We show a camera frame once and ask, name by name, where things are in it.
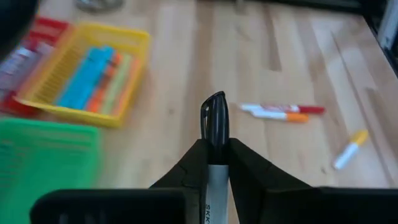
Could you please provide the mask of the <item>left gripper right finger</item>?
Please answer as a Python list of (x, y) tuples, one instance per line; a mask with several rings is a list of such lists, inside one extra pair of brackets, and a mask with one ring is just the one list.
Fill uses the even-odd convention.
[(236, 138), (229, 178), (240, 224), (398, 224), (398, 189), (312, 187)]

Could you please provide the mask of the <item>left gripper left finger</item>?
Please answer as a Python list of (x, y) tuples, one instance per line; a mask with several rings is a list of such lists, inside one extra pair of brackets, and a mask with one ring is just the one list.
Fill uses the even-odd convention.
[(208, 143), (198, 139), (147, 189), (61, 189), (38, 198), (30, 224), (201, 224)]

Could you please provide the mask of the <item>black capped white marker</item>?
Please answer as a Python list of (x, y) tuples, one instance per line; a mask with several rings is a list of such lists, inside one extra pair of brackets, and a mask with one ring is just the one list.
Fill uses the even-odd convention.
[(204, 224), (228, 224), (229, 113), (223, 91), (203, 102), (200, 124), (201, 138), (210, 143)]

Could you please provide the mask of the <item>orange white marker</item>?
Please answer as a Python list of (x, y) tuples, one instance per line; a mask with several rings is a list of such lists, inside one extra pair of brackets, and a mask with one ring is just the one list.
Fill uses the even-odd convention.
[(288, 122), (305, 123), (309, 120), (308, 115), (299, 113), (283, 113), (274, 111), (252, 111), (251, 114), (256, 118), (275, 119)]

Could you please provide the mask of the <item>yellow white marker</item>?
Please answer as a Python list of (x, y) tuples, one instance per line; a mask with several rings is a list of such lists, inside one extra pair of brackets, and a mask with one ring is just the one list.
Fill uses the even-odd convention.
[(349, 162), (349, 160), (357, 153), (359, 148), (364, 144), (368, 138), (367, 130), (360, 130), (355, 133), (348, 144), (345, 146), (343, 151), (336, 157), (333, 161), (333, 168), (336, 170), (341, 170)]

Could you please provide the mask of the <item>thin red marker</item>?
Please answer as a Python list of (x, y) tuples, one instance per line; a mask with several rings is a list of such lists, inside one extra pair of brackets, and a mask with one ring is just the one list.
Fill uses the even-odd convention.
[(266, 110), (266, 111), (277, 111), (285, 113), (304, 113), (304, 114), (323, 114), (325, 112), (325, 108), (321, 106), (241, 104), (240, 107), (241, 109), (246, 111)]

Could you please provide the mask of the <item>orange highlighter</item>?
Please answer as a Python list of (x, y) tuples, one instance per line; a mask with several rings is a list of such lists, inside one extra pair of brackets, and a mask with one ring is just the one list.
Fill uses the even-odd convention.
[(113, 53), (111, 60), (107, 62), (107, 66), (103, 70), (103, 75), (99, 80), (99, 83), (96, 85), (95, 91), (92, 97), (90, 98), (87, 106), (85, 107), (87, 111), (94, 113), (98, 113), (100, 111), (100, 108), (103, 104), (106, 89), (108, 87), (108, 84), (112, 80), (114, 74), (116, 73), (121, 58), (122, 58), (121, 54), (116, 52)]

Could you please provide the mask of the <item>turquoise Sharpie highlighter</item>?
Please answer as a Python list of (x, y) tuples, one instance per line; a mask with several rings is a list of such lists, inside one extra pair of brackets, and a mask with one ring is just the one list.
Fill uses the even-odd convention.
[(75, 95), (80, 92), (81, 83), (86, 79), (86, 73), (95, 64), (96, 59), (101, 56), (102, 50), (98, 47), (90, 48), (86, 55), (81, 59), (68, 84), (57, 100), (57, 106), (72, 107)]
[(93, 64), (88, 70), (88, 76), (83, 82), (82, 91), (74, 104), (75, 109), (83, 110), (85, 108), (96, 85), (103, 76), (103, 70), (107, 67), (108, 61), (112, 58), (113, 54), (114, 49), (110, 46), (104, 46), (98, 49), (98, 52), (93, 58)]

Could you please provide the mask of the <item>green plastic basket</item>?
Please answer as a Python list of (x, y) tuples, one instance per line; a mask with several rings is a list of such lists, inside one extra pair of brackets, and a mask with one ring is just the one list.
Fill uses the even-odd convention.
[(92, 187), (102, 158), (98, 128), (0, 119), (0, 224), (30, 224), (30, 208), (48, 192)]

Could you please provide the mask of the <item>yellow plastic basket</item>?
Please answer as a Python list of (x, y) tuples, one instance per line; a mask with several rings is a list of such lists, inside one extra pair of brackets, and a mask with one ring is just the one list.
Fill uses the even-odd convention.
[[(150, 35), (143, 30), (123, 29), (89, 22), (80, 23), (59, 43), (48, 64), (40, 71), (38, 78), (27, 92), (19, 98), (19, 102), (67, 120), (118, 128), (123, 124), (131, 101), (141, 84), (142, 69), (147, 62), (149, 44)], [(114, 53), (120, 53), (122, 58), (124, 54), (131, 55), (131, 64), (134, 59), (141, 61), (137, 72), (138, 76), (132, 86), (129, 104), (123, 113), (120, 115), (115, 115), (113, 112), (103, 114), (101, 112), (103, 104), (98, 113), (87, 111), (85, 108), (83, 110), (75, 109), (74, 104), (82, 91), (83, 82), (80, 92), (75, 95), (72, 107), (57, 106), (58, 98), (87, 51), (92, 47), (102, 48), (104, 46), (112, 47)]]

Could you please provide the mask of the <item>brass lamp with white bulb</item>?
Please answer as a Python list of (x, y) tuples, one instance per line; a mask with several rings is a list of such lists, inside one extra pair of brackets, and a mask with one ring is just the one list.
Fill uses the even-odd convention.
[(105, 13), (119, 9), (124, 0), (75, 0), (75, 6), (89, 13)]

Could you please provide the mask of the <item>red plastic basket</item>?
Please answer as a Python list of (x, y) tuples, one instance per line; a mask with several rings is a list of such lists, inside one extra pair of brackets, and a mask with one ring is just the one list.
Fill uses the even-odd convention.
[(48, 64), (55, 47), (71, 25), (48, 17), (35, 19), (22, 42), (0, 62), (0, 113), (30, 118), (37, 108), (19, 102)]

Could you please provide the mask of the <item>black rig post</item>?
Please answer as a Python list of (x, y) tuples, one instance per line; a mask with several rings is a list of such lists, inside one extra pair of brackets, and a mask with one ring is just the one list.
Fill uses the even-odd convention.
[(0, 0), (0, 61), (24, 38), (38, 11), (40, 0)]

